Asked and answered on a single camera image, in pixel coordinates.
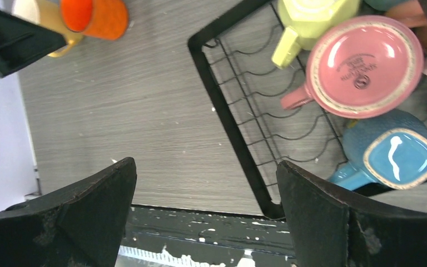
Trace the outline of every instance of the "mug rim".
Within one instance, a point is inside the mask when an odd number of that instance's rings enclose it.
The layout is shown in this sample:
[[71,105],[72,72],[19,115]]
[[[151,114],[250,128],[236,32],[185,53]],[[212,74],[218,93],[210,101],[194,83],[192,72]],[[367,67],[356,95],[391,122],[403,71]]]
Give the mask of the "mug rim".
[[[364,107],[360,107],[363,110],[353,110],[352,107],[338,103],[333,103],[326,94],[327,90],[324,86],[322,88],[317,88],[317,85],[313,82],[313,70],[314,66],[320,65],[320,60],[322,56],[318,57],[317,54],[320,53],[320,51],[324,51],[329,48],[330,46],[335,44],[335,40],[341,36],[342,33],[337,34],[337,32],[342,31],[343,29],[346,29],[350,26],[356,25],[356,24],[368,24],[368,23],[380,23],[385,24],[387,26],[390,26],[394,28],[394,30],[400,31],[401,33],[405,34],[404,37],[402,37],[402,40],[405,42],[405,37],[408,38],[408,45],[409,50],[407,51],[408,54],[414,56],[414,63],[412,66],[413,71],[408,71],[406,74],[408,77],[408,82],[406,83],[406,86],[402,87],[400,92],[397,94],[394,94],[392,99],[390,100],[381,100],[380,103],[384,102],[383,105],[380,107],[367,107],[372,106],[375,104],[370,104]],[[423,74],[423,50],[421,48],[421,44],[418,41],[417,37],[413,34],[413,32],[407,28],[407,26],[403,25],[402,23],[387,18],[384,16],[376,16],[376,15],[367,15],[367,16],[360,16],[352,18],[342,24],[339,24],[338,26],[335,26],[331,30],[329,30],[325,35],[323,35],[320,40],[315,45],[314,49],[311,51],[309,55],[309,60],[307,62],[306,67],[306,85],[310,89],[310,93],[315,101],[317,101],[320,106],[322,106],[327,111],[347,118],[369,118],[378,116],[381,114],[384,114],[392,109],[394,109],[396,106],[401,104],[416,88],[418,85],[418,82],[420,81],[421,75]]]
[[380,175],[376,170],[374,170],[374,168],[371,166],[371,164],[369,162],[369,156],[370,156],[371,152],[374,150],[374,148],[376,148],[377,145],[379,143],[381,143],[382,140],[386,139],[388,136],[390,136],[394,133],[397,133],[397,132],[406,132],[408,134],[411,134],[412,136],[415,136],[416,138],[418,138],[422,143],[424,143],[427,146],[427,139],[424,136],[422,136],[421,134],[415,132],[414,130],[411,130],[408,128],[394,128],[392,130],[386,131],[383,134],[381,134],[366,148],[366,150],[364,151],[364,155],[363,155],[363,162],[364,162],[364,166],[366,167],[366,169],[375,178],[377,178],[381,183],[383,183],[384,185],[391,187],[393,189],[405,190],[405,189],[414,188],[417,185],[420,185],[421,183],[426,181],[427,180],[427,171],[420,178],[418,178],[412,182],[409,182],[406,184],[396,184],[394,182],[389,181],[389,179],[386,179],[382,175]]

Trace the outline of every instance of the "dish rack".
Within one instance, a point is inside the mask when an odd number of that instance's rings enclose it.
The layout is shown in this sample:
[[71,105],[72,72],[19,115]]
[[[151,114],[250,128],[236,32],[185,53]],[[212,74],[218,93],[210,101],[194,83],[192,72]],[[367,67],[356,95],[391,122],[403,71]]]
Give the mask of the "dish rack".
[[[361,14],[376,14],[363,4]],[[305,80],[308,51],[285,70],[271,56],[284,27],[277,2],[244,0],[188,41],[194,63],[263,214],[283,219],[275,171],[292,161],[319,177],[346,163],[347,120],[316,103],[285,111],[280,98]],[[365,186],[364,195],[387,191]]]

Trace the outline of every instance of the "brown mug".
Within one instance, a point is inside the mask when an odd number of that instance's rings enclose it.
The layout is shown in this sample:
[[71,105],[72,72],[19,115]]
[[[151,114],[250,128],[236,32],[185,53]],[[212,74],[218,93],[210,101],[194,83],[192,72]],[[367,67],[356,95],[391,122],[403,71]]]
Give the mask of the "brown mug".
[[418,27],[415,31],[421,46],[427,54],[427,19],[418,0],[409,0],[389,9],[385,15],[405,24],[409,28]]

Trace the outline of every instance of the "yellow mug handle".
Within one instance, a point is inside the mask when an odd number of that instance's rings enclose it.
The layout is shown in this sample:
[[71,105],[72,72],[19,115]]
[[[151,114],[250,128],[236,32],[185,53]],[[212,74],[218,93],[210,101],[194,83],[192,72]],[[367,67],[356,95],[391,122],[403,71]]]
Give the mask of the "yellow mug handle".
[[292,27],[285,28],[271,58],[272,62],[278,68],[283,69],[288,67],[292,63],[292,60],[297,57],[300,50],[302,50],[302,47],[297,43],[298,37],[299,34]]
[[73,48],[75,45],[77,45],[79,43],[79,41],[75,41],[75,40],[69,40],[68,41],[68,45],[66,46],[65,49],[58,51],[58,52],[52,52],[50,54],[48,54],[49,57],[62,57],[64,56],[66,53],[68,53],[68,51]]

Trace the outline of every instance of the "blue mug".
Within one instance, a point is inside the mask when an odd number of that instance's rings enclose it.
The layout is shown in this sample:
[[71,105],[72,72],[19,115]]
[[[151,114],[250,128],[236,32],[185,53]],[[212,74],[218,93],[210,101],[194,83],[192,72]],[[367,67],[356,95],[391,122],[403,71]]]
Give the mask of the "blue mug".
[[408,0],[364,0],[364,2],[370,5],[373,9],[377,9],[379,11],[387,11],[406,1]]
[[342,144],[348,163],[329,182],[348,190],[372,182],[409,189],[427,180],[427,128],[408,112],[354,120]]

